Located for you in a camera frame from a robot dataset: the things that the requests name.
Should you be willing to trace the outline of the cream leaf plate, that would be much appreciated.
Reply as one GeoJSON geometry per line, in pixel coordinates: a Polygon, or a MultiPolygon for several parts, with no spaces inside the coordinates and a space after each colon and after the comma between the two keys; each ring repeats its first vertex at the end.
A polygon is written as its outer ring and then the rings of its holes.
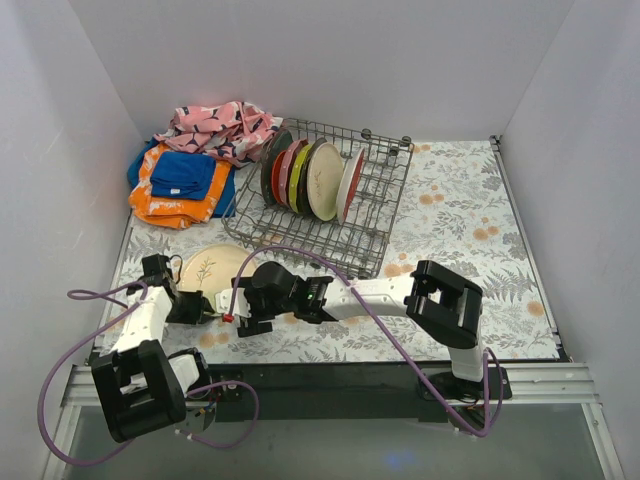
{"type": "Polygon", "coordinates": [[[190,257],[182,268],[180,291],[202,291],[213,308],[214,295],[231,289],[249,252],[231,244],[216,244],[190,257]]]}
{"type": "Polygon", "coordinates": [[[336,216],[336,197],[344,172],[338,149],[329,142],[312,156],[308,169],[308,199],[313,214],[322,221],[336,216]]]}

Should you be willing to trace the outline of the dark blue plate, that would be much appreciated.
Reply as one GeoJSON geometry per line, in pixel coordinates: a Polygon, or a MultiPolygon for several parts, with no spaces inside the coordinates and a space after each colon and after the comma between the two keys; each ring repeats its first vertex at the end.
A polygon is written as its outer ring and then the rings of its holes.
{"type": "Polygon", "coordinates": [[[277,203],[272,187],[272,171],[277,156],[285,151],[293,142],[291,132],[287,128],[281,128],[265,147],[261,156],[260,186],[263,199],[267,206],[277,203]]]}
{"type": "Polygon", "coordinates": [[[309,163],[312,156],[317,151],[317,149],[321,145],[325,144],[326,142],[327,142],[327,139],[325,137],[320,137],[311,145],[301,169],[300,179],[299,179],[298,188],[297,188],[297,206],[299,207],[299,210],[303,215],[313,214],[312,208],[308,199],[307,176],[308,176],[309,163]]]}

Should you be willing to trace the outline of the olive polka dot plate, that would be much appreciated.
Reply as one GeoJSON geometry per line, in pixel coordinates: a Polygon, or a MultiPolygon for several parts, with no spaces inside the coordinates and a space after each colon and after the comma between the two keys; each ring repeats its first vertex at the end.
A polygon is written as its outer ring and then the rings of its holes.
{"type": "Polygon", "coordinates": [[[294,160],[289,177],[288,200],[291,209],[301,215],[312,213],[309,201],[306,197],[306,190],[303,187],[304,174],[306,172],[307,156],[311,150],[311,145],[305,145],[297,154],[294,160]]]}

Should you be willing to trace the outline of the orange plate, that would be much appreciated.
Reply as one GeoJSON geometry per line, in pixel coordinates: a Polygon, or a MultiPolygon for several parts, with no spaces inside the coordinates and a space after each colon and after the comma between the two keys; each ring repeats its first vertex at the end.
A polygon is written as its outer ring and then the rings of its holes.
{"type": "Polygon", "coordinates": [[[271,175],[271,186],[276,199],[276,202],[279,205],[287,206],[287,181],[288,181],[288,171],[289,171],[289,154],[286,150],[281,151],[272,167],[272,175],[271,175]]]}

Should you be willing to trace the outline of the pink polka dot plate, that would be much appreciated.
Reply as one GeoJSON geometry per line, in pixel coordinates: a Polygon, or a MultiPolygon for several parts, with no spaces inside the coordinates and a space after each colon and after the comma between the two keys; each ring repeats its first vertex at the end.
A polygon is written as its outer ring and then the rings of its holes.
{"type": "Polygon", "coordinates": [[[295,140],[284,151],[278,174],[278,193],[282,204],[289,207],[289,181],[294,162],[301,149],[308,145],[306,139],[295,140]]]}

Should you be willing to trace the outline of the red teal flower plate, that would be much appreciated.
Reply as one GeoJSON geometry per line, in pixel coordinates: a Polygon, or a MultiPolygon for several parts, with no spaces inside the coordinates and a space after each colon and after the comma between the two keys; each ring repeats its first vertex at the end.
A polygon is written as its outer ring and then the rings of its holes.
{"type": "Polygon", "coordinates": [[[346,221],[348,211],[358,186],[366,149],[360,150],[346,162],[336,197],[336,216],[340,224],[346,221]]]}

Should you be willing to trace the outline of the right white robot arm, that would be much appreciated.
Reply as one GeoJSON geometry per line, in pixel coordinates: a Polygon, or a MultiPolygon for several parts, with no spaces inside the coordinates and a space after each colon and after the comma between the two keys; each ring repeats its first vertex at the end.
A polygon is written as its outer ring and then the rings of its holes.
{"type": "Polygon", "coordinates": [[[454,392],[471,398],[489,384],[491,370],[480,334],[483,290],[434,261],[419,261],[409,274],[368,280],[342,280],[338,275],[303,278],[270,261],[250,276],[234,278],[232,286],[235,301],[227,313],[241,318],[241,336],[269,332],[280,314],[310,324],[371,313],[406,317],[447,348],[454,392]]]}

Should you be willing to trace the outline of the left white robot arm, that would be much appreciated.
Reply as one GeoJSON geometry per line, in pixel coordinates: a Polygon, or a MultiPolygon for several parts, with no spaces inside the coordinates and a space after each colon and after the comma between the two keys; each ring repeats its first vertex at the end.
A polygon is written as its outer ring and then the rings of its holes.
{"type": "Polygon", "coordinates": [[[107,426],[118,443],[184,421],[186,397],[203,399],[213,386],[197,349],[168,355],[161,345],[167,323],[205,323],[214,314],[209,300],[200,290],[178,289],[165,255],[143,258],[142,267],[144,285],[126,290],[134,311],[109,353],[91,366],[107,426]]]}

